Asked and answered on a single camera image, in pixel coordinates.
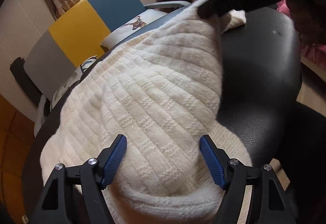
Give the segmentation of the cream knitted sweater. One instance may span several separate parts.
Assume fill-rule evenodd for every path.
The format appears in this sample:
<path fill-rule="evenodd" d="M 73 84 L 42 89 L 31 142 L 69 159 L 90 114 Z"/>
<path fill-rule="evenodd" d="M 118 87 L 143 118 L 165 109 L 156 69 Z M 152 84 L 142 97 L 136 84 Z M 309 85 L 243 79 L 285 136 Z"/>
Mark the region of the cream knitted sweater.
<path fill-rule="evenodd" d="M 197 0 L 159 28 L 116 47 L 68 96 L 40 156 L 43 180 L 57 163 L 80 165 L 117 135 L 127 151 L 103 192 L 116 223 L 211 223 L 223 197 L 199 151 L 209 135 L 251 165 L 241 140 L 216 120 L 223 66 L 219 20 Z"/>

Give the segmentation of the white deer print pillow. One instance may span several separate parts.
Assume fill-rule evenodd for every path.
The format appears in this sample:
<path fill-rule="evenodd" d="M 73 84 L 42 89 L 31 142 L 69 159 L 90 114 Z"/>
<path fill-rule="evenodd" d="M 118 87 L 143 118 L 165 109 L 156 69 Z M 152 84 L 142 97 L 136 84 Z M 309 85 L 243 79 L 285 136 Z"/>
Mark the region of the white deer print pillow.
<path fill-rule="evenodd" d="M 134 32 L 165 15 L 167 15 L 166 12 L 156 9 L 147 9 L 106 36 L 106 38 L 101 42 L 101 47 L 105 50 L 111 50 L 115 45 L 129 37 Z"/>

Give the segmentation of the patterned cat print pillow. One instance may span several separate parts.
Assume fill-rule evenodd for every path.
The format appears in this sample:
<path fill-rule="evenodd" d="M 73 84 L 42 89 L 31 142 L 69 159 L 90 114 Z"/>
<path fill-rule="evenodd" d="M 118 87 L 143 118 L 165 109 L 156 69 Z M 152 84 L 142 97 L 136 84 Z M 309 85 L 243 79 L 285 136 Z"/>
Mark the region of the patterned cat print pillow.
<path fill-rule="evenodd" d="M 77 69 L 73 72 L 73 74 L 57 89 L 54 93 L 53 98 L 51 99 L 50 109 L 52 110 L 59 100 L 62 98 L 64 93 L 77 81 L 79 81 L 86 72 L 86 70 L 97 61 L 97 56 L 91 56 L 87 58 Z"/>

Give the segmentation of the grey yellow blue sofa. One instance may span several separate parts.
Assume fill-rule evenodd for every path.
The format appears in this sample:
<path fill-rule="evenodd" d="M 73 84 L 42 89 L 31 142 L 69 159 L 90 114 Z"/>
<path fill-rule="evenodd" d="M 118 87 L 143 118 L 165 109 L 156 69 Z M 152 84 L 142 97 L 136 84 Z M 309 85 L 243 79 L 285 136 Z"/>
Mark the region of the grey yellow blue sofa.
<path fill-rule="evenodd" d="M 24 70 L 42 95 L 51 100 L 87 58 L 101 57 L 101 42 L 117 28 L 149 9 L 179 9 L 186 1 L 81 0 L 58 18 L 30 51 Z"/>

